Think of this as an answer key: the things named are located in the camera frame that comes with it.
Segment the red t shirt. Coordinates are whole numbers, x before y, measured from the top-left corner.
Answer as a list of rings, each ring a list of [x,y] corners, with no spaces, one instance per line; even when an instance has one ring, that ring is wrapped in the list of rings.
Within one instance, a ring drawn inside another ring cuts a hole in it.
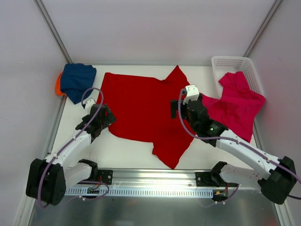
[[[177,100],[189,84],[176,66],[164,79],[105,73],[102,95],[97,103],[106,104],[116,118],[109,126],[113,135],[153,143],[152,154],[167,167],[175,169],[193,138],[179,118],[171,117],[171,101]]]

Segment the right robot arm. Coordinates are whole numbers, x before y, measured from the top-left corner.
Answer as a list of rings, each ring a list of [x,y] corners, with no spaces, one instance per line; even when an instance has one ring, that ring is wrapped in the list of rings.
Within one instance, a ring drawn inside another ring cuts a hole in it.
[[[214,186],[234,183],[250,187],[275,204],[283,204],[288,197],[298,199],[290,194],[301,181],[292,159],[280,159],[247,143],[230,128],[209,118],[200,93],[187,97],[186,93],[181,89],[178,99],[170,102],[171,117],[179,118],[190,137],[226,151],[248,165],[246,169],[218,162],[210,172]]]

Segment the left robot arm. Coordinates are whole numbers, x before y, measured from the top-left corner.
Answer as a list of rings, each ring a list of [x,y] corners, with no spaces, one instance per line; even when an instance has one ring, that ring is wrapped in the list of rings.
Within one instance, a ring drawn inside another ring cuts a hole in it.
[[[82,118],[67,142],[44,159],[30,164],[25,194],[47,205],[58,205],[67,189],[78,183],[98,183],[96,162],[82,159],[71,163],[92,144],[101,132],[116,121],[108,105],[93,104],[89,114]]]

